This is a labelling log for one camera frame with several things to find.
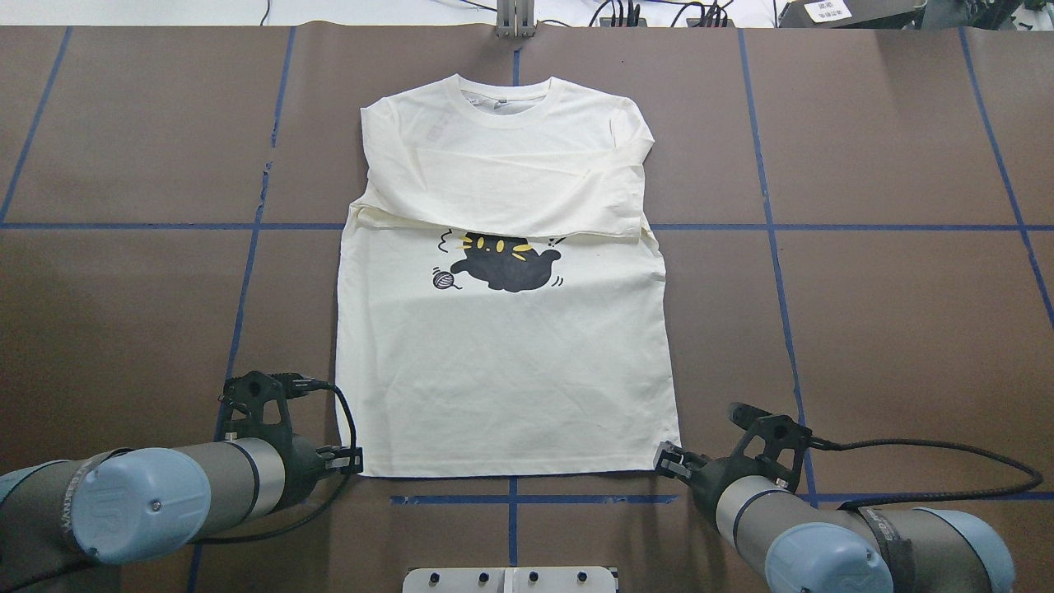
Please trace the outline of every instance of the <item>shirt neckline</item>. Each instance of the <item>shirt neckline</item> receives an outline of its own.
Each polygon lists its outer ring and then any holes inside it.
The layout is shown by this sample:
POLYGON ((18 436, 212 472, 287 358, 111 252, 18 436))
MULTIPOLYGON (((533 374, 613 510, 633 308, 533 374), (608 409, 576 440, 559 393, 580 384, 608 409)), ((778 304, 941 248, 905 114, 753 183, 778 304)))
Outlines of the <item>shirt neckline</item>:
POLYGON ((536 84, 499 86, 475 82, 474 80, 462 77, 460 74, 454 74, 444 80, 444 86, 447 91, 447 98, 453 107, 465 117, 486 127, 509 129, 523 127, 545 117, 560 98, 561 82, 562 80, 559 78, 550 77, 548 80, 543 80, 536 84), (465 95, 462 94, 462 91, 479 93, 495 99, 515 100, 542 97, 542 100, 520 113, 509 115, 488 114, 473 106, 465 98, 465 95))

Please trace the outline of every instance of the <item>white label sticker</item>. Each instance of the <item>white label sticker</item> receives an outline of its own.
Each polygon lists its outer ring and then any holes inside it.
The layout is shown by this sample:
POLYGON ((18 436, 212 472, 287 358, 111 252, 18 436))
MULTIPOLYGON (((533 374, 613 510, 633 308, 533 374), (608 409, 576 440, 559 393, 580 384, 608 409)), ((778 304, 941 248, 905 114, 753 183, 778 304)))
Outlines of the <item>white label sticker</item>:
POLYGON ((848 6, 842 0, 822 0, 805 4, 805 12, 813 22, 831 22, 847 19, 853 16, 848 6))

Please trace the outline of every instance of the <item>white t-shirt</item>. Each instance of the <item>white t-shirt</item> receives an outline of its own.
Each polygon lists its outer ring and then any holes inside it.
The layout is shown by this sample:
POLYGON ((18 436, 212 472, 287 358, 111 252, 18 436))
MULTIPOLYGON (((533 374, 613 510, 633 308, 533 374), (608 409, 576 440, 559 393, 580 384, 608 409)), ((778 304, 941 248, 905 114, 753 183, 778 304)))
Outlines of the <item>white t-shirt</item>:
POLYGON ((362 113, 336 382, 365 474, 650 470, 679 434, 637 105, 452 76, 362 113))

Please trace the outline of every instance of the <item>white floor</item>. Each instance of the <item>white floor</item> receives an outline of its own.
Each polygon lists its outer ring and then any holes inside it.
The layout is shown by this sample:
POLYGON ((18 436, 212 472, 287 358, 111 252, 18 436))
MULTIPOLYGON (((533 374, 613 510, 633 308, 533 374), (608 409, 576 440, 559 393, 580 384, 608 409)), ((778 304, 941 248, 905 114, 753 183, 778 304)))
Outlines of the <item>white floor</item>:
MULTIPOLYGON (((494 0, 475 1, 494 4, 494 0)), ((535 0, 534 15, 538 20, 558 19, 585 26, 601 1, 535 0)), ((776 3, 782 11, 786 0, 776 3)), ((0 24, 256 25, 267 4, 267 0, 4 0, 0 2, 0 24)), ((772 0, 734 0, 727 9, 737 26, 773 26, 772 0)), ((645 1, 641 16, 649 26, 669 26, 677 11, 678 6, 645 1)), ((609 16, 608 7, 602 14, 609 16)), ((697 15, 697 8, 688 8, 678 25, 684 26, 684 17, 697 15)), ((1035 31, 1054 29, 1048 13, 1022 8, 1015 16, 1018 23, 1035 31)), ((493 23, 494 14, 458 0, 271 0, 265 24, 313 20, 341 24, 493 23)))

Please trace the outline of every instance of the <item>cat graphic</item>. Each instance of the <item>cat graphic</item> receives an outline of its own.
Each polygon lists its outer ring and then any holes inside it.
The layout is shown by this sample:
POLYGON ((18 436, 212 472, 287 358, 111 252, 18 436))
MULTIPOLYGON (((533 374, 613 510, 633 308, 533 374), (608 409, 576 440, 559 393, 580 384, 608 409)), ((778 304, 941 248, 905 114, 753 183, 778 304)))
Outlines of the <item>cat graphic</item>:
POLYGON ((482 279, 493 290, 520 292, 545 285, 552 276, 552 262, 560 258, 560 251, 547 249, 542 253, 526 238, 465 233, 465 258, 450 265, 450 273, 468 272, 482 279))

